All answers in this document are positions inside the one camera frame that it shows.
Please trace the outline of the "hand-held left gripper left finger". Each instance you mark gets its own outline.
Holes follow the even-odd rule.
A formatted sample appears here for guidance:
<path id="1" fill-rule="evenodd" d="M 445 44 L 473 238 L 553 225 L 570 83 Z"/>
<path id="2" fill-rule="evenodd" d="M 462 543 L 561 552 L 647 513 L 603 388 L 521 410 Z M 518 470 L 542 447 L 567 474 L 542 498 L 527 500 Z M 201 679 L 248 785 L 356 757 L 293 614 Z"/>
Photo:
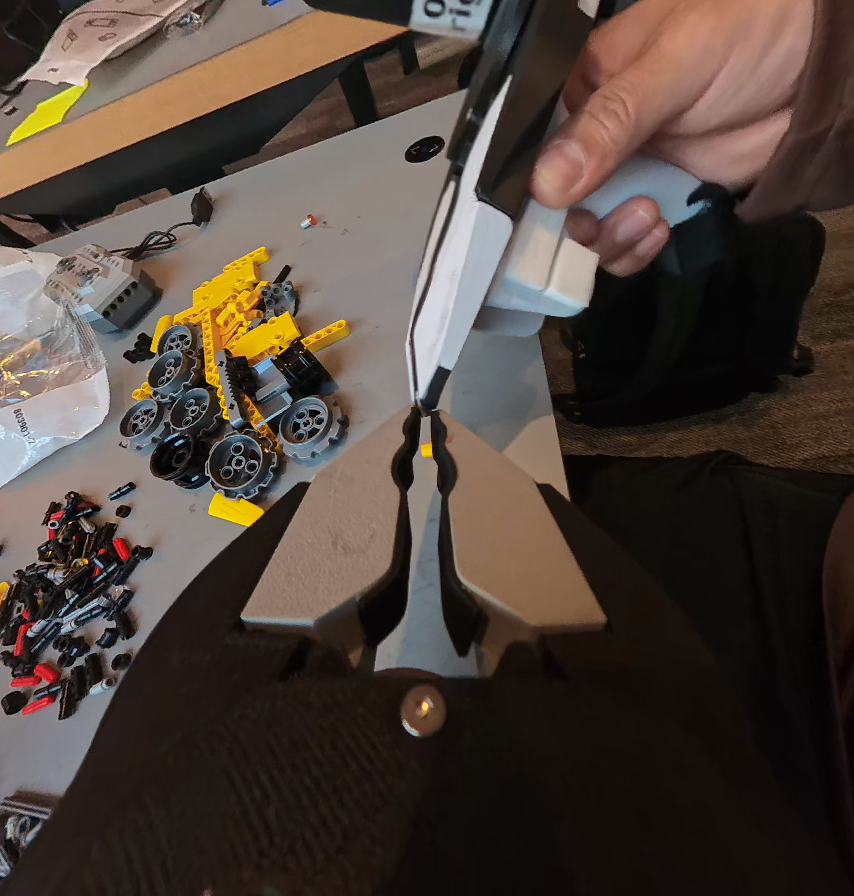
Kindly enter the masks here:
<path id="1" fill-rule="evenodd" d="M 354 666 L 407 604 L 421 414 L 401 409 L 313 478 L 244 610 L 250 629 L 304 635 Z"/>

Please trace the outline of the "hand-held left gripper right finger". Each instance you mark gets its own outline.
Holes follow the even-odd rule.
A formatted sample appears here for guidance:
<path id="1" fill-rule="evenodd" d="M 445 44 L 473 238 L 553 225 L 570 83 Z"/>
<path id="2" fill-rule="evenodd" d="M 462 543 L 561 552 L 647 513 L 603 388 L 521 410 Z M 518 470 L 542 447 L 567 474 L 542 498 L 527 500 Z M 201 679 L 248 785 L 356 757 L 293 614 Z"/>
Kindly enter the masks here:
<path id="1" fill-rule="evenodd" d="M 607 617 L 545 493 L 443 411 L 431 416 L 441 495 L 443 618 L 455 651 L 490 675 L 511 644 L 597 633 Z"/>

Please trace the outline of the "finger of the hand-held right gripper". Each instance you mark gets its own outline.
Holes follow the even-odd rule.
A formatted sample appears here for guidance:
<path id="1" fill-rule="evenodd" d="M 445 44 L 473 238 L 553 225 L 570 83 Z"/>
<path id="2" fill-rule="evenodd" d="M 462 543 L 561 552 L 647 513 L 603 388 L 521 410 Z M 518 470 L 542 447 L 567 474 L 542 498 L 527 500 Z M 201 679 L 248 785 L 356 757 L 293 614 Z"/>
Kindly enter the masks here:
<path id="1" fill-rule="evenodd" d="M 464 176 L 464 281 L 460 291 L 464 345 L 484 305 L 491 312 L 532 317 L 534 322 L 526 330 L 534 332 L 545 316 L 569 317 L 584 310 L 595 285 L 598 254 L 565 236 L 566 210 L 547 209 L 528 200 L 515 222 L 506 211 L 478 196 L 478 178 L 512 82 L 513 77 L 508 76 L 489 105 L 460 172 Z"/>
<path id="2" fill-rule="evenodd" d="M 414 288 L 406 337 L 414 405 L 438 405 L 464 346 L 464 176 L 450 174 L 436 208 Z"/>

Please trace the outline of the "person's right forearm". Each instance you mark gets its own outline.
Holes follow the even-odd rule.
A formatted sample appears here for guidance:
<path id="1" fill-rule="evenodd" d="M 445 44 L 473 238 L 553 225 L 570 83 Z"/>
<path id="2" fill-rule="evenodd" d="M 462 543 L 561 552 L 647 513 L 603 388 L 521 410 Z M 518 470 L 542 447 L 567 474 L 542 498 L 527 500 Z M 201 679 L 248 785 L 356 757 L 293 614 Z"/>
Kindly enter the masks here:
<path id="1" fill-rule="evenodd" d="M 820 1 L 790 126 L 737 212 L 759 221 L 852 204 L 854 1 Z"/>

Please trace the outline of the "person's right hand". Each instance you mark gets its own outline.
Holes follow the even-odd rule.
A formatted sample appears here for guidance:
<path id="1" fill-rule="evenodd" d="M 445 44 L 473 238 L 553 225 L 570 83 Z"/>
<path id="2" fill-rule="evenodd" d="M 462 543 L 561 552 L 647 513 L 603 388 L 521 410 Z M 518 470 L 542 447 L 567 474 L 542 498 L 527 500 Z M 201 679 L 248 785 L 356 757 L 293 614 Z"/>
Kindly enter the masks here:
<path id="1" fill-rule="evenodd" d="M 773 174 L 821 2 L 638 2 L 596 29 L 565 86 L 533 198 L 568 209 L 641 152 L 741 191 Z"/>

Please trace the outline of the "yellow curved panel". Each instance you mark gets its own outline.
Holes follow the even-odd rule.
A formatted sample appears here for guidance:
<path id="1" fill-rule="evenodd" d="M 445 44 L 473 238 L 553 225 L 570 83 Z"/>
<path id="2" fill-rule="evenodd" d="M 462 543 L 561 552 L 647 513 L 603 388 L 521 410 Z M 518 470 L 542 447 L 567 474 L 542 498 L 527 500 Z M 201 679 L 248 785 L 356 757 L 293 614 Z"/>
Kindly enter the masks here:
<path id="1" fill-rule="evenodd" d="M 209 502 L 208 512 L 211 517 L 249 528 L 264 515 L 265 511 L 248 500 L 232 499 L 215 493 Z"/>

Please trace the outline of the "grey round gear piece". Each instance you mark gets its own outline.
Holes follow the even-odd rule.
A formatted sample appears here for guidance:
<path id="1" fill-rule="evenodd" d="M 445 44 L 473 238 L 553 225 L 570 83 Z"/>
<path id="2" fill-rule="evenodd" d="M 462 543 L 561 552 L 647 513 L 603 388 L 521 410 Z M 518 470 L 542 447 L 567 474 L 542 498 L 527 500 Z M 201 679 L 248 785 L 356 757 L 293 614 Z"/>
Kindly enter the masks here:
<path id="1" fill-rule="evenodd" d="M 264 321 L 283 314 L 294 317 L 298 312 L 299 295 L 290 280 L 274 281 L 262 286 L 259 297 L 259 308 Z"/>

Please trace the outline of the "black wheel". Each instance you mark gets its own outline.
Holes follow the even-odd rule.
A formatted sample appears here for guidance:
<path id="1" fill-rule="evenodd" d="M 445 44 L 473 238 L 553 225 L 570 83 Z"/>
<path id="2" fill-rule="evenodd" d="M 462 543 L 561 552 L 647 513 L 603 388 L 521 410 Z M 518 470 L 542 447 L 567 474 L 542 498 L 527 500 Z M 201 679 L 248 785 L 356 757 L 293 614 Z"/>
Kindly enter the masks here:
<path id="1" fill-rule="evenodd" d="M 161 440 L 149 460 L 157 479 L 194 490 L 209 483 L 206 463 L 211 442 L 194 434 L 173 433 Z"/>
<path id="2" fill-rule="evenodd" d="M 293 399 L 321 396 L 329 393 L 333 379 L 328 370 L 297 338 L 282 351 L 271 357 L 276 369 L 287 381 Z"/>

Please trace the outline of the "yellow beam chassis assembly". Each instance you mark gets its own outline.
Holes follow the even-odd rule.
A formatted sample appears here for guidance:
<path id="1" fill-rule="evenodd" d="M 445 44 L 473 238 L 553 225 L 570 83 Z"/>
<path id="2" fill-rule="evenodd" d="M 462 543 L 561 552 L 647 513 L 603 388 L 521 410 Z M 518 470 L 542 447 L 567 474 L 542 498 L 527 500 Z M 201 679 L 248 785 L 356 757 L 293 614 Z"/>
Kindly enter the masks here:
<path id="1" fill-rule="evenodd" d="M 174 323 L 196 324 L 201 331 L 197 355 L 204 370 L 201 386 L 217 393 L 225 422 L 273 438 L 264 410 L 266 399 L 255 397 L 260 390 L 256 365 L 272 362 L 273 355 L 297 338 L 315 355 L 346 339 L 351 327 L 338 320 L 303 334 L 295 316 L 283 314 L 264 321 L 259 291 L 271 282 L 259 278 L 259 266 L 268 260 L 269 252 L 261 247 L 225 265 L 219 275 L 193 291 L 188 308 L 159 319 L 152 348 L 156 352 L 160 336 Z M 147 379 L 132 395 L 135 399 L 152 398 Z"/>

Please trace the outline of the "black bag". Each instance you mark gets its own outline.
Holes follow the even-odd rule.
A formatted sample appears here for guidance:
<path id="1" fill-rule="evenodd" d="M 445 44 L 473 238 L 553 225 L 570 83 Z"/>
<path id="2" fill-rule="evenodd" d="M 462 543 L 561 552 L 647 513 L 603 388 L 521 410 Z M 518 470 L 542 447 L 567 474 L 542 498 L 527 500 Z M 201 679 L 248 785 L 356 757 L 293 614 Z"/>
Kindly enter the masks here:
<path id="1" fill-rule="evenodd" d="M 810 214 L 746 223 L 726 201 L 676 225 L 642 272 L 599 271 L 567 329 L 574 388 L 553 398 L 555 409 L 590 427 L 635 427 L 811 373 L 798 336 L 825 246 Z"/>

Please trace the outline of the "pile of black red pieces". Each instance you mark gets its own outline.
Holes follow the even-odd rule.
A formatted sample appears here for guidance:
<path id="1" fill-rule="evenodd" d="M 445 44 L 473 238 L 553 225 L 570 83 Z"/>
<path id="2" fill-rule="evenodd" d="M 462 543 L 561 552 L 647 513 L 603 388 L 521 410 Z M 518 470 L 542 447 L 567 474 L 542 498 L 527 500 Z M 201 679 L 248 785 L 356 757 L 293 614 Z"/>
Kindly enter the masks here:
<path id="1" fill-rule="evenodd" d="M 60 721 L 116 685 L 138 627 L 134 575 L 154 554 L 127 538 L 92 498 L 69 490 L 42 517 L 35 559 L 9 578 L 0 610 L 0 663 L 8 674 L 6 717 L 56 708 Z"/>

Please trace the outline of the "grey battery box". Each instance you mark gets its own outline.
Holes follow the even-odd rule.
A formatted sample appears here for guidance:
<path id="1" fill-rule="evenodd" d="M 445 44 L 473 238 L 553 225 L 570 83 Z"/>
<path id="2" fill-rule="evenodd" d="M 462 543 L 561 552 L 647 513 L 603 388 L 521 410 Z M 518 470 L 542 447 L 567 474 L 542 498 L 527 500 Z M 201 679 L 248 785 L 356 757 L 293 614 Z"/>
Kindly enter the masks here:
<path id="1" fill-rule="evenodd" d="M 137 262 L 87 244 L 60 259 L 43 294 L 71 301 L 93 329 L 115 333 L 135 327 L 159 302 L 162 290 Z"/>

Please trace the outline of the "empty clear plastic bag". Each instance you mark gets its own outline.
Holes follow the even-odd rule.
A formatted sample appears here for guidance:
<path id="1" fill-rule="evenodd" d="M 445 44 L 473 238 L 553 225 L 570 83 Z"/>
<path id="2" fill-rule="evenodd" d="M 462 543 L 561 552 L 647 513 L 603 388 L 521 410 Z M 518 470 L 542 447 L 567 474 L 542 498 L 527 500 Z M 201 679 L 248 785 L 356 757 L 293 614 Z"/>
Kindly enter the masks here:
<path id="1" fill-rule="evenodd" d="M 60 258 L 0 246 L 0 490 L 100 426 L 105 355 L 70 297 L 51 292 Z"/>

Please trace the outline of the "white printed bag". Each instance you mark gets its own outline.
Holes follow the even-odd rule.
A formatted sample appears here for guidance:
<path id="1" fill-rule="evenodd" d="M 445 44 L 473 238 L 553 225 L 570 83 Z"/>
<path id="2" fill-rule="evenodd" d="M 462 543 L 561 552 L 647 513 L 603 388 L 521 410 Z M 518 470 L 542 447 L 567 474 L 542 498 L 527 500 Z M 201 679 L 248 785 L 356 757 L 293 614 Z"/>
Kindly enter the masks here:
<path id="1" fill-rule="evenodd" d="M 221 1 L 92 1 L 68 14 L 38 61 L 18 80 L 85 83 L 88 73 L 155 33 L 190 34 L 218 11 Z"/>

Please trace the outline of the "neon yellow paper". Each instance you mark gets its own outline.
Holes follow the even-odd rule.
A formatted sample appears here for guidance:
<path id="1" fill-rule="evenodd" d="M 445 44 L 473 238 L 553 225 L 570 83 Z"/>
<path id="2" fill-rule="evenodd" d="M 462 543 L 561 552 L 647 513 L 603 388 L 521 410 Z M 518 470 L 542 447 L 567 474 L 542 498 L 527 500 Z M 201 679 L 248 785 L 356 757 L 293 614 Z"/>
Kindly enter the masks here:
<path id="1" fill-rule="evenodd" d="M 89 81 L 85 78 L 80 84 L 71 85 L 39 102 L 29 116 L 11 132 L 6 146 L 13 146 L 57 126 L 83 97 L 88 87 Z"/>

